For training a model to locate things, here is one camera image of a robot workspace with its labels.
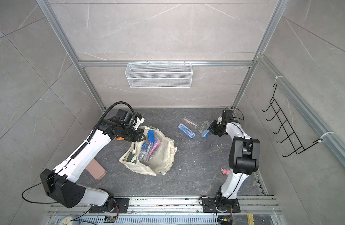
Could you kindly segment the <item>clear green stationery case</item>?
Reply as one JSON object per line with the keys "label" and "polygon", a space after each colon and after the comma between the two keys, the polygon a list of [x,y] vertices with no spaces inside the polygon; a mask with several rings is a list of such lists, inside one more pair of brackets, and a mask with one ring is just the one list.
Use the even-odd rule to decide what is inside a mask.
{"label": "clear green stationery case", "polygon": [[201,125],[200,129],[199,129],[199,133],[201,135],[204,135],[205,132],[208,130],[209,126],[210,126],[210,122],[204,121],[203,124]]}

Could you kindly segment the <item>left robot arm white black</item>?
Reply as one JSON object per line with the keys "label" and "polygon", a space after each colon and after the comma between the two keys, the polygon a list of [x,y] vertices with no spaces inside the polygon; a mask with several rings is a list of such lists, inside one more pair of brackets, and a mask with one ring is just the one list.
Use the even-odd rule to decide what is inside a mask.
{"label": "left robot arm white black", "polygon": [[127,142],[146,140],[140,125],[143,116],[124,101],[112,104],[100,117],[90,135],[62,163],[53,170],[45,169],[40,174],[46,195],[66,208],[79,204],[98,206],[103,212],[115,208],[113,193],[90,188],[77,183],[80,175],[95,156],[114,138],[123,138]]}

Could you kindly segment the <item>white round clock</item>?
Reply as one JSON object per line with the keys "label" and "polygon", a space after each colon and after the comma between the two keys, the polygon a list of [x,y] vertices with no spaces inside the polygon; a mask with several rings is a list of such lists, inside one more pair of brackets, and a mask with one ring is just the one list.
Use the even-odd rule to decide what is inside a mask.
{"label": "white round clock", "polygon": [[59,225],[75,225],[74,218],[72,216],[66,216],[60,220]]}

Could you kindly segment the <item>small pink toy figure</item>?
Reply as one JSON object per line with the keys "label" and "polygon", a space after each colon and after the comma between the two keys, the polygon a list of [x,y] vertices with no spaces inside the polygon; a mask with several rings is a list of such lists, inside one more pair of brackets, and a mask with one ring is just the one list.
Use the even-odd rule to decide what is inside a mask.
{"label": "small pink toy figure", "polygon": [[223,169],[223,168],[221,168],[220,171],[221,171],[222,174],[224,174],[226,176],[228,176],[229,173],[230,173],[230,169]]}

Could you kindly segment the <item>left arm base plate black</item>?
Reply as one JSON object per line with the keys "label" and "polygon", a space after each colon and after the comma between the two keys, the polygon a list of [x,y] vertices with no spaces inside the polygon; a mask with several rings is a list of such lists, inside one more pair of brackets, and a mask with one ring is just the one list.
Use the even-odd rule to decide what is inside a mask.
{"label": "left arm base plate black", "polygon": [[89,213],[127,213],[129,198],[108,199],[103,206],[93,205]]}

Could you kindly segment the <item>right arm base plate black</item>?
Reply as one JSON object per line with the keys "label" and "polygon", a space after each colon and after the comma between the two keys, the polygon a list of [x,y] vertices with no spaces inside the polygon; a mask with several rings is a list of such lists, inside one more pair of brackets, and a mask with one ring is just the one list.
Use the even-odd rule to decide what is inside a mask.
{"label": "right arm base plate black", "polygon": [[202,196],[198,199],[199,205],[204,213],[240,213],[240,204],[238,199],[216,200],[215,197]]}

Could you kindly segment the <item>cream canvas tote bag leaves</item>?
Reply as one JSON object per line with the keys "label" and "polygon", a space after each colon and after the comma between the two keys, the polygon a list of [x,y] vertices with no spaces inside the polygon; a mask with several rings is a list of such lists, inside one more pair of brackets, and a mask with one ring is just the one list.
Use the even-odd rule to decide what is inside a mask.
{"label": "cream canvas tote bag leaves", "polygon": [[158,128],[147,126],[141,126],[141,128],[144,129],[146,137],[150,129],[154,131],[156,141],[161,142],[159,151],[150,161],[146,162],[146,152],[151,144],[146,139],[145,141],[132,143],[127,152],[119,159],[119,162],[132,172],[139,174],[165,175],[172,168],[175,153],[177,152],[174,140],[166,137]]}

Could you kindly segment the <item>clear case pink compass set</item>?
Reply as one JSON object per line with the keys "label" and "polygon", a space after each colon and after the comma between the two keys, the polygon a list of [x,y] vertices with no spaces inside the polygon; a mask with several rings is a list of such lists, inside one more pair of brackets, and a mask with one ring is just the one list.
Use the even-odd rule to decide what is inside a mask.
{"label": "clear case pink compass set", "polygon": [[187,124],[189,124],[190,126],[194,127],[194,128],[199,127],[199,125],[197,123],[195,123],[194,121],[190,120],[187,117],[184,117],[183,121],[186,122]]}

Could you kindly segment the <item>blue clear pencil case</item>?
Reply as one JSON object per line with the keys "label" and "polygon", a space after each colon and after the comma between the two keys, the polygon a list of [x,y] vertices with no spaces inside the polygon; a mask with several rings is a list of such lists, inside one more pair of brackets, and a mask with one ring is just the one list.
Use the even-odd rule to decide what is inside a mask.
{"label": "blue clear pencil case", "polygon": [[181,130],[185,135],[187,135],[191,139],[195,137],[195,133],[182,123],[178,125],[178,129]]}

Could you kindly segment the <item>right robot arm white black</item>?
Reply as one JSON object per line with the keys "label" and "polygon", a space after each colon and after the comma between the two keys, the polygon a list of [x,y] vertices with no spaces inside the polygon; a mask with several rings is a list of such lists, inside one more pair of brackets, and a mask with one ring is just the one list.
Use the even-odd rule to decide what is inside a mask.
{"label": "right robot arm white black", "polygon": [[209,131],[221,137],[232,139],[229,153],[229,174],[225,183],[216,193],[216,203],[232,204],[245,179],[259,167],[260,141],[250,137],[237,122],[218,122],[210,124]]}

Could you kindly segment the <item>pink clear stationery case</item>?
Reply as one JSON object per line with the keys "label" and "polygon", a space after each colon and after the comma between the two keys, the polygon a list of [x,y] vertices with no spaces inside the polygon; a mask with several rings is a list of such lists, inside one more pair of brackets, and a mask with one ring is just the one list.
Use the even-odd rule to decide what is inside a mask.
{"label": "pink clear stationery case", "polygon": [[150,161],[157,154],[160,147],[161,147],[160,141],[155,141],[154,143],[151,143],[148,147],[147,152],[146,152],[145,161],[146,162]]}

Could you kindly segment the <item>blue clear compass case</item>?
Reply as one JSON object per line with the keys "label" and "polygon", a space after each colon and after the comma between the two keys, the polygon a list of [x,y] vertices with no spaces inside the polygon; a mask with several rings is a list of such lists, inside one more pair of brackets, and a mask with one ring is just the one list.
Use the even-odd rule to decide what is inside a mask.
{"label": "blue clear compass case", "polygon": [[209,133],[210,133],[210,131],[207,129],[204,131],[204,133],[201,135],[201,137],[206,138]]}

